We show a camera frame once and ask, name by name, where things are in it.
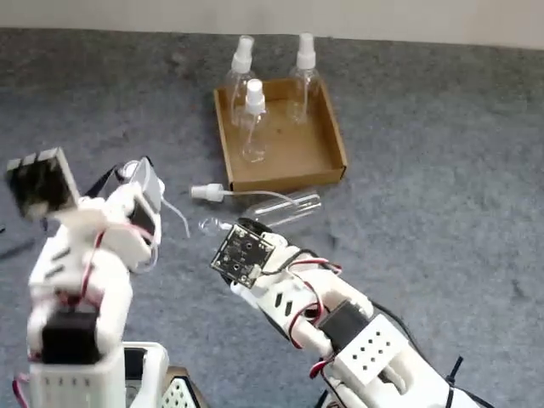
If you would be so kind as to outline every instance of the cardboard box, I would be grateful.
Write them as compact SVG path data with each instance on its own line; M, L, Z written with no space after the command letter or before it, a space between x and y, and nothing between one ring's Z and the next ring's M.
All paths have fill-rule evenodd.
M187 377L190 380L189 372L186 368L170 365L167 370L167 375L164 378L164 383L162 384L163 394L166 392L168 386L175 377ZM196 400L198 401L200 408L208 408L208 404L204 400L204 397L202 397L200 389L198 389L198 387L192 381L190 381L190 384L193 388L193 391L195 392Z
M348 160L325 84L320 83L315 115L302 125L286 114L292 84L289 79L263 83L269 121L264 135L266 157L258 163L250 163L241 156L245 141L240 140L238 128L230 123L225 89L214 91L231 190L293 191L337 183L343 177Z

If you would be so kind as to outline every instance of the black wire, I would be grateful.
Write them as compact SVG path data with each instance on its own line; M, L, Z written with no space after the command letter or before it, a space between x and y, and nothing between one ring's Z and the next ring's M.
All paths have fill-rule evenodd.
M329 392L327 390L323 391L323 393L320 395L320 398L317 400L317 404L315 404L314 408L321 408L328 394Z
M331 389L332 393L334 394L335 398L337 399L338 403L343 406L343 408L348 408L347 405L344 404L344 402L342 401L342 399L340 398L340 395L338 395L338 392L337 390L332 386L331 382L328 380L328 378L326 377L325 373L323 372L323 370L321 370L321 376L323 377L323 381L325 381L325 384L327 385L328 388Z
M378 310L381 310L384 314L386 314L387 316L389 316L391 319L393 319L399 326L400 328L406 333L406 336L408 337L408 339L410 340L413 348L422 356L422 358L427 362L427 364L429 364L431 367L433 367L433 365L429 362L429 360L427 359L427 357L425 356L425 354L422 352L422 349L419 347L419 344L417 343L416 341L416 338L414 337L414 335L412 334L412 332L410 331L410 329L408 328L408 326L406 325L406 323L398 316L396 315L395 313L393 313L391 310L389 310L388 308L386 308L385 306L381 305L380 303L374 301L373 299L370 299L368 298L368 300L372 303L372 306L374 306L374 308L378 309ZM454 367L452 373L453 375L455 376L457 370L459 369L459 365L461 364L462 360L458 360L456 362L456 366ZM476 394L473 394L469 391L467 391L466 389L464 388L458 388L456 387L456 389L459 389L461 390L462 392L464 392L466 395L468 395L469 398L471 398L476 404L480 404L481 406L483 406L484 408L495 408L492 404L490 404L489 402L487 402L485 399L481 399L478 395Z
M474 402L476 402L476 404L480 404L482 405L484 408L495 408L492 404L490 404L489 402L487 402L485 399L481 399L478 395L476 394L473 394L471 393L470 391L467 391L465 388L458 388L457 389L460 389L463 393L465 393L466 395L468 395L470 398L473 399Z
M273 270L272 272L263 271L261 272L261 275L265 275L265 276L278 275L279 273L283 272L283 269L287 268L290 264L292 264L295 261L295 259L297 259L301 255L304 255L305 253L311 255L314 258L317 258L317 254L314 251L311 251L309 249L300 249L297 252L295 252L291 257L289 257L284 263L282 263L278 269Z

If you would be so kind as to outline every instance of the circuit board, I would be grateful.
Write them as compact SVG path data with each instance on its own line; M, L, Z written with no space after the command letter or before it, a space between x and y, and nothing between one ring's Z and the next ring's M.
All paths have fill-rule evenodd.
M251 288L268 262L274 246L259 235L235 224L213 257L212 268Z

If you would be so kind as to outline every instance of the white spray nozzle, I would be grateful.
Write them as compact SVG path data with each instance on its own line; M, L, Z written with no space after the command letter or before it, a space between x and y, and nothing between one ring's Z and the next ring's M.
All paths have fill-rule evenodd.
M206 185L193 185L190 188L190 196L201 200L221 202L225 195L222 184L210 183Z
M221 202L225 196L250 196L250 195L265 195L281 198L290 202L297 207L298 203L288 195L276 193L274 191L254 190L254 191L229 191L225 190L220 183L210 183L204 185L193 185L190 188L190 196L201 200Z
M297 68L312 70L315 68L314 36L303 32L298 38Z
M252 115L259 115L264 109L263 83L258 79L251 79L247 82L246 111Z
M239 74L246 74L252 69L252 50L255 40L250 36L240 36L238 48L232 57L232 69Z

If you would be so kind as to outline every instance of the white wire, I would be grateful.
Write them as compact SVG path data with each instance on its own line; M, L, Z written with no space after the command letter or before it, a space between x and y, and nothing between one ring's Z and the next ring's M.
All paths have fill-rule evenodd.
M165 198L162 198L162 204L170 208L173 213L175 213L178 217L182 219L185 225L185 234L187 234L187 238L190 238L190 231L189 231L189 222L187 221L187 218L179 211L173 204L168 202Z
M137 268L133 271L135 275L142 275L146 272L151 272L159 260L159 246L155 245L151 247L151 262L146 264L143 268Z
M299 275L295 274L294 272L291 272L291 267L294 265L295 263L291 263L290 265L288 265L286 267L286 272L288 275L292 276L293 278L301 281L301 283L303 284L304 288L309 290L310 292L312 292L312 294L315 295L316 299L315 301L319 304L320 306L320 310L323 310L324 309L324 305L323 305L323 301L321 300L321 296L319 295L319 293L317 293L317 291L315 290L315 287L314 287L314 291L312 291L309 287L306 286L306 280L304 280L303 278L301 278Z
M298 207L299 204L293 200L290 196L276 193L275 191L265 191L265 190L255 190L255 191L228 191L224 190L226 196L252 196L252 195L263 195L263 196L273 196L281 198L287 202L290 202L293 206Z

